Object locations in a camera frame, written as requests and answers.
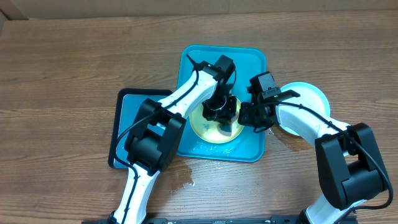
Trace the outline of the yellow plate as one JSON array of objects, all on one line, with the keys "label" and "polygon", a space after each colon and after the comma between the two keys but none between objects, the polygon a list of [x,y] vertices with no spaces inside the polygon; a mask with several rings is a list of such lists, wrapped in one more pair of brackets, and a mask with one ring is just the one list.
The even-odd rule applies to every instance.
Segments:
[{"label": "yellow plate", "polygon": [[237,99],[237,111],[236,116],[231,120],[232,124],[232,135],[225,136],[219,132],[219,125],[221,123],[216,121],[208,121],[202,116],[203,105],[196,107],[189,116],[190,125],[195,134],[202,140],[214,144],[222,144],[230,142],[240,135],[244,129],[243,125],[238,123],[239,109],[241,102]]}]

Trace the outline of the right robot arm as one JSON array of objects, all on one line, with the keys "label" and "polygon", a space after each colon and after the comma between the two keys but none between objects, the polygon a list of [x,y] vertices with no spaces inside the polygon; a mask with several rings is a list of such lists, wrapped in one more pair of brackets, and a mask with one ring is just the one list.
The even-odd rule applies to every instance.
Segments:
[{"label": "right robot arm", "polygon": [[381,210],[392,203],[392,184],[367,124],[331,118],[319,88],[304,82],[279,88],[270,72],[252,77],[248,93],[251,100],[242,103],[239,124],[256,133],[278,124],[316,152],[320,197],[299,215],[272,217],[272,223],[356,223],[355,211]]}]

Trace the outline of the light blue plate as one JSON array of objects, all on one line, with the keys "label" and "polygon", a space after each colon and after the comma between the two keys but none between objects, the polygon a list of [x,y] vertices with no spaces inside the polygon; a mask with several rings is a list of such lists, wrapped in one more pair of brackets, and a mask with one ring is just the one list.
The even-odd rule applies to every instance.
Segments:
[{"label": "light blue plate", "polygon": [[303,105],[321,115],[330,116],[331,108],[326,95],[316,86],[305,82],[288,83],[280,88],[282,92],[293,90],[300,97],[293,97],[286,102]]}]

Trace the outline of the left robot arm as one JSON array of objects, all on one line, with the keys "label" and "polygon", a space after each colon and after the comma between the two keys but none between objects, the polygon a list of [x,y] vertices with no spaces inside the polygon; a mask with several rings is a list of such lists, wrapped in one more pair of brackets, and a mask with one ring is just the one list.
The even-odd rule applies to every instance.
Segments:
[{"label": "left robot arm", "polygon": [[114,160],[125,165],[128,177],[119,207],[108,217],[108,223],[142,223],[147,215],[147,203],[159,174],[174,159],[183,130],[190,114],[199,106],[203,117],[216,124],[223,136],[233,133],[236,99],[228,83],[236,73],[232,59],[221,55],[215,64],[192,62],[190,79],[168,97],[154,101],[146,99],[136,117],[116,143],[123,143],[124,159]]}]

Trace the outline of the green and yellow sponge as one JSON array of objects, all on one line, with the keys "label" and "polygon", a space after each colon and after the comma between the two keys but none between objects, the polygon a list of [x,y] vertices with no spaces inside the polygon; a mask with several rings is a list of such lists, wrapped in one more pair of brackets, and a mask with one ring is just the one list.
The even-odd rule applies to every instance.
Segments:
[{"label": "green and yellow sponge", "polygon": [[218,127],[219,132],[225,136],[232,135],[232,124],[231,123],[222,123]]}]

